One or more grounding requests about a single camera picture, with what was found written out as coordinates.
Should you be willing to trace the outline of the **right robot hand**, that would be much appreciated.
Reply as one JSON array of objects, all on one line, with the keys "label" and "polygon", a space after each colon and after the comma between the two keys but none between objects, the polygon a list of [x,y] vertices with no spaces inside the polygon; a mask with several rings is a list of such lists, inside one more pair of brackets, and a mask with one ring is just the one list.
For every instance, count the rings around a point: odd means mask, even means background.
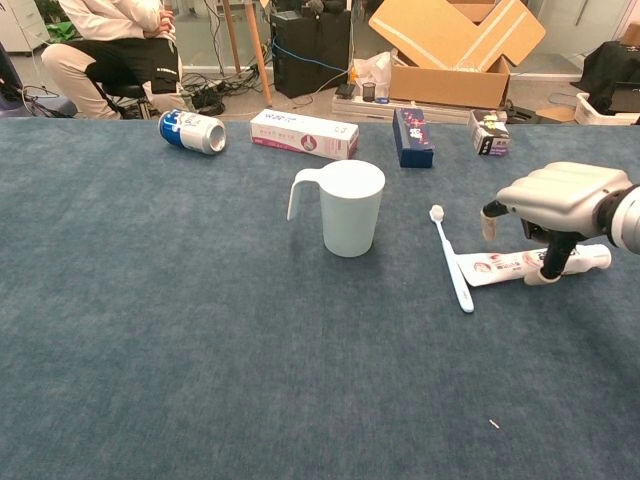
[{"label": "right robot hand", "polygon": [[485,240],[497,218],[520,218],[524,234],[547,245],[542,263],[524,276],[528,285],[557,282],[581,241],[605,236],[617,248],[639,252],[639,186],[620,169],[552,162],[498,191],[481,209]]}]

